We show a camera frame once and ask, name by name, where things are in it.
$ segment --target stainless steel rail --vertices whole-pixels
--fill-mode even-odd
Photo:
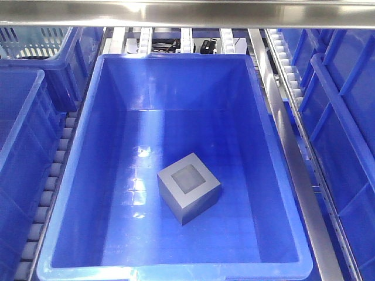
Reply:
[[[0,25],[375,28],[373,0],[0,0]]]
[[[343,281],[339,263],[280,96],[262,37],[258,29],[249,29],[248,32],[321,279],[322,281]]]
[[[362,280],[362,277],[361,277],[359,269],[357,267],[354,255],[352,253],[349,242],[346,238],[345,232],[343,230],[343,227],[341,225],[339,216],[337,214],[335,205],[333,203],[333,198],[330,195],[328,185],[325,181],[322,169],[319,165],[318,159],[316,158],[315,152],[312,149],[312,146],[311,146],[310,141],[309,141],[309,137],[308,137],[308,135],[305,131],[301,115],[298,111],[298,107],[299,107],[298,102],[297,102],[296,98],[294,97],[294,95],[292,93],[292,89],[291,89],[291,87],[288,83],[287,73],[285,71],[285,68],[282,65],[280,56],[278,56],[278,54],[277,54],[277,48],[276,48],[276,46],[274,46],[272,38],[271,38],[271,34],[269,33],[268,30],[265,31],[265,36],[267,38],[267,42],[268,42],[268,45],[270,47],[272,57],[274,58],[276,68],[277,68],[277,70],[279,72],[279,75],[281,77],[282,84],[285,87],[285,92],[286,92],[287,97],[289,99],[289,104],[291,106],[291,109],[292,109],[292,112],[293,112],[293,115],[294,115],[294,119],[296,120],[296,124],[298,126],[299,133],[301,134],[302,139],[304,140],[305,147],[308,151],[308,154],[311,157],[311,163],[312,163],[312,166],[313,166],[313,169],[314,169],[314,172],[315,172],[315,177],[316,177],[316,179],[319,182],[319,185],[321,187],[320,190],[323,194],[324,202],[326,204],[326,207],[327,207],[331,222],[333,224],[333,227],[336,231],[336,236],[337,236],[338,241],[341,245],[341,250],[343,252],[343,255],[344,255],[345,261],[347,263],[347,267],[349,269],[349,272],[352,276],[352,280]]]

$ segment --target white roller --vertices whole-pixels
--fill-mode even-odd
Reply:
[[[43,191],[39,204],[44,207],[49,207],[51,205],[52,196],[53,191]]]
[[[36,209],[36,214],[34,217],[34,222],[44,223],[46,221],[48,208],[47,207],[38,207]]]
[[[28,240],[39,240],[42,233],[43,224],[32,224],[28,235]]]
[[[288,79],[288,81],[296,81],[297,80],[294,73],[288,73],[287,79]]]
[[[285,66],[284,70],[285,70],[286,73],[293,73],[293,67],[291,67],[291,66]]]
[[[62,164],[60,163],[52,163],[51,170],[49,171],[49,175],[52,177],[59,177],[61,166]]]
[[[301,98],[301,97],[295,98],[295,103],[297,104],[297,107],[299,107],[301,105],[303,100],[304,100],[304,98]]]
[[[281,64],[283,66],[290,66],[291,65],[291,63],[290,63],[290,61],[288,59],[282,59],[281,60]]]
[[[276,34],[277,33],[277,29],[276,28],[271,28],[271,29],[268,30],[268,32],[270,34]]]
[[[285,52],[285,47],[284,46],[277,46],[276,47],[276,52],[278,52],[278,53]]]
[[[76,112],[69,112],[69,117],[77,118],[78,117],[78,111]]]
[[[64,128],[63,129],[63,139],[70,139],[72,131],[73,131],[72,128]]]
[[[54,155],[53,161],[55,163],[63,163],[64,162],[64,156],[65,156],[65,151],[58,150],[58,151],[56,151],[56,154]]]
[[[280,53],[278,53],[279,54],[279,58],[281,59],[281,60],[283,60],[283,59],[287,59],[288,58],[288,54],[286,53],[286,52],[280,52]]]
[[[274,40],[275,46],[283,46],[284,42],[282,40]]]
[[[60,139],[59,140],[59,148],[58,148],[58,150],[67,151],[68,150],[68,143],[69,143],[68,139]]]
[[[292,90],[299,88],[297,81],[290,81],[289,85],[291,86]]]
[[[294,90],[292,90],[292,92],[293,92],[293,95],[294,95],[295,98],[301,98],[301,97],[304,96],[301,89],[294,89]]]
[[[31,262],[20,262],[16,274],[14,275],[14,279],[16,281],[26,281],[30,273],[30,268]]]
[[[23,251],[22,251],[21,258],[22,259],[28,259],[28,260],[32,261],[32,259],[35,256],[37,245],[38,245],[37,242],[27,242]]]
[[[271,35],[271,39],[272,39],[272,40],[279,40],[279,39],[280,39],[280,35],[277,34],[277,33],[276,33],[276,34],[272,34],[272,35]]]
[[[74,128],[74,124],[76,123],[76,119],[73,117],[68,117],[65,120],[65,127],[67,128]]]
[[[53,191],[56,188],[57,177],[48,177],[45,190]]]

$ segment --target blue plastic crate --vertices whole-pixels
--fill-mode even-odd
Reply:
[[[322,56],[311,63],[314,76],[299,110],[362,276],[373,280],[375,159]]]
[[[15,273],[64,125],[44,76],[0,68],[1,280]]]
[[[375,155],[375,31],[336,31],[323,63]]]
[[[191,152],[223,192],[181,226],[158,193],[157,172]],[[311,269],[251,59],[101,56],[38,278],[294,280]]]
[[[76,111],[102,34],[103,28],[0,27],[0,66],[43,69],[56,109]]]
[[[319,33],[319,38],[323,41],[323,43],[328,46],[330,40],[335,32],[335,29],[317,29]]]

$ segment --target gray block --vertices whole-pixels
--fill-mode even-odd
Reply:
[[[160,195],[182,225],[219,199],[220,182],[195,153],[161,170],[158,183]]]

